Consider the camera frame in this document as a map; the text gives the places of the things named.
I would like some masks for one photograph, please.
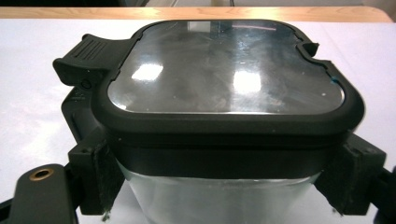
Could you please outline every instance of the rectangular glass lid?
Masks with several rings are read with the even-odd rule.
[[[135,113],[314,115],[344,102],[274,21],[166,21],[144,30],[108,97]]]

